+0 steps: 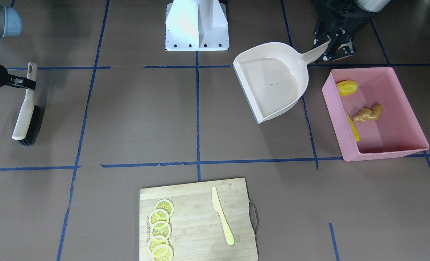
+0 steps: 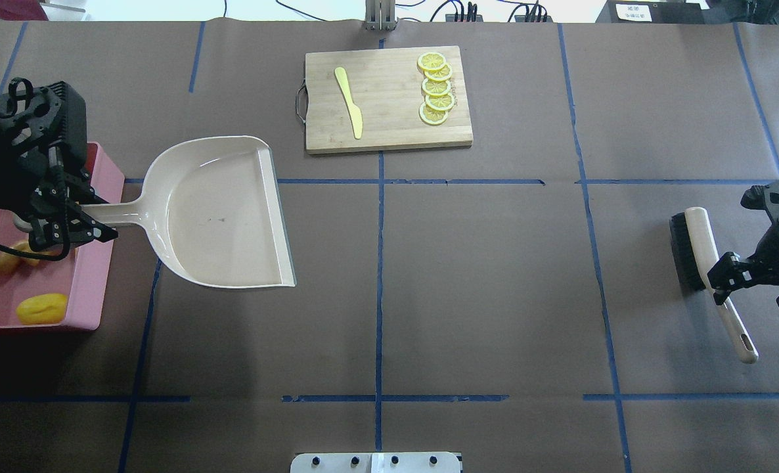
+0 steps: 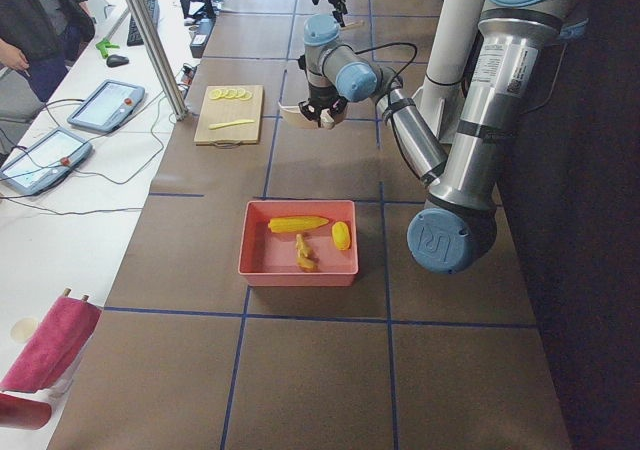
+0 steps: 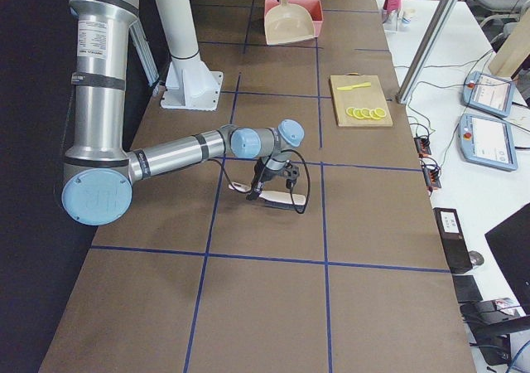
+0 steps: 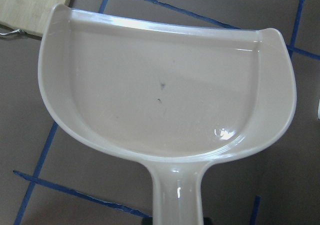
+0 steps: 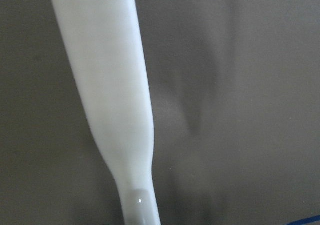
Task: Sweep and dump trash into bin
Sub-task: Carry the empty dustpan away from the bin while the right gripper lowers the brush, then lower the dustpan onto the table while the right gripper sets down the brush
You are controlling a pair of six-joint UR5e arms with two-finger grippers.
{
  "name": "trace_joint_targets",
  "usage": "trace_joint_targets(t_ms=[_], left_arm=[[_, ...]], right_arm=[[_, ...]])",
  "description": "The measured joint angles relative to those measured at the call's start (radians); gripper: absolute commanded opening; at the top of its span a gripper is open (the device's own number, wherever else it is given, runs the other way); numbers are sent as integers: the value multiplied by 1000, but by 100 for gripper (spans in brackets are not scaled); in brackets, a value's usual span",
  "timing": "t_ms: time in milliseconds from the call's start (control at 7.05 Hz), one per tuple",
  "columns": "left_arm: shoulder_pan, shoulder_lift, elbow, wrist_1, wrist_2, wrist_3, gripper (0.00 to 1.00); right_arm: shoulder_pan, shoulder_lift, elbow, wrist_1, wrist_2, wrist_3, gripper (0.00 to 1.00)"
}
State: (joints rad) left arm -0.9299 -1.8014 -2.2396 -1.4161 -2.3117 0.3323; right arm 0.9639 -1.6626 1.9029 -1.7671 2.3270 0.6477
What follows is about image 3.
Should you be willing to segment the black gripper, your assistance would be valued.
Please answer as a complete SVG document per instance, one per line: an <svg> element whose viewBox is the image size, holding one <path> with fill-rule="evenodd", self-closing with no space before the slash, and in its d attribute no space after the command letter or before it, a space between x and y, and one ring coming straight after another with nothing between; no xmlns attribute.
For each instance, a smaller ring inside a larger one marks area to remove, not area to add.
<svg viewBox="0 0 640 450"><path fill-rule="evenodd" d="M302 102L313 106L316 110L342 109L348 106L348 100L341 96L335 87L310 87L309 98Z"/></svg>
<svg viewBox="0 0 640 450"><path fill-rule="evenodd" d="M346 9L346 1L345 0L328 0L335 10L333 11L333 16L337 23L340 26L345 26L345 15L347 14Z"/></svg>

